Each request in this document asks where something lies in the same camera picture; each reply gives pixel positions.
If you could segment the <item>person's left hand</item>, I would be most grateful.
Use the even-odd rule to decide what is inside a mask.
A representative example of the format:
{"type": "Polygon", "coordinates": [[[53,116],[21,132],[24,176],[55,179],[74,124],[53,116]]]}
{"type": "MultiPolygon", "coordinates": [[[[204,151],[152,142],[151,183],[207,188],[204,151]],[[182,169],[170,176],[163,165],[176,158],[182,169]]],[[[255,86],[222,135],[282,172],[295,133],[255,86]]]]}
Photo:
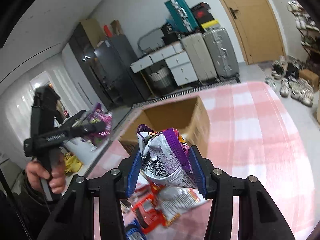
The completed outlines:
{"type": "Polygon", "coordinates": [[[60,153],[57,165],[48,172],[38,161],[29,162],[25,168],[27,179],[31,187],[42,192],[41,179],[49,181],[49,186],[54,194],[60,194],[66,187],[64,155],[60,153]]]}

